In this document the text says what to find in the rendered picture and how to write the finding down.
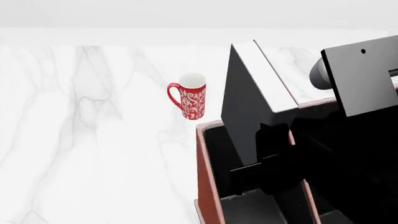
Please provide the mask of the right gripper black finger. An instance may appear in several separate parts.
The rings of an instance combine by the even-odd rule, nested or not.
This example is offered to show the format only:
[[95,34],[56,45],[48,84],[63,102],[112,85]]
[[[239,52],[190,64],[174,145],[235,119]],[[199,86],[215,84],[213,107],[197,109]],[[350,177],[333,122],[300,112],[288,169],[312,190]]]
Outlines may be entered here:
[[316,119],[297,117],[293,120],[291,131],[298,146],[311,146],[310,131],[316,126]]
[[255,134],[257,161],[280,154],[285,147],[290,145],[288,124],[275,124],[269,126],[261,123]]

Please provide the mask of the black white cabinet box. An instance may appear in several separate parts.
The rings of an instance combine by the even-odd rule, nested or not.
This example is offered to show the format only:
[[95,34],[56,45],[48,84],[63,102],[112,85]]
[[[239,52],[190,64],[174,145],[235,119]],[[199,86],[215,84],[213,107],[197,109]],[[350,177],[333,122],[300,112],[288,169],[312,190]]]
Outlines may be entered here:
[[290,125],[298,110],[256,40],[231,44],[221,119],[244,166],[257,163],[261,125]]

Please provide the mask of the red-brown caddy with black interior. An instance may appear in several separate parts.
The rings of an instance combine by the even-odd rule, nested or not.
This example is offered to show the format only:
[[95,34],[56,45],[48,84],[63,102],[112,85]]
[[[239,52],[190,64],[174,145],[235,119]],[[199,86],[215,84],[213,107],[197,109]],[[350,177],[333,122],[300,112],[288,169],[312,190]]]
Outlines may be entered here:
[[[349,117],[333,100],[298,108],[297,117],[316,119],[311,139],[358,143],[354,192],[322,195],[301,180],[276,194],[261,189],[234,194],[229,172],[244,165],[221,119],[197,127],[197,206],[203,222],[398,224],[398,106]],[[288,125],[290,145],[295,144],[292,123]]]

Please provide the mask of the red white patterned mug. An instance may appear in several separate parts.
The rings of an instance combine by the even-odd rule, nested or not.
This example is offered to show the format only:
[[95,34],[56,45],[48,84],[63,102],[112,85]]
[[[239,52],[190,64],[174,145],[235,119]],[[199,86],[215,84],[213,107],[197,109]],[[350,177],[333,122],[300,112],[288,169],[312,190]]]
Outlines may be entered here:
[[[180,95],[178,102],[170,92],[176,88]],[[178,83],[167,86],[167,94],[171,102],[177,106],[185,119],[201,119],[205,114],[206,78],[202,74],[188,73],[180,76]]]

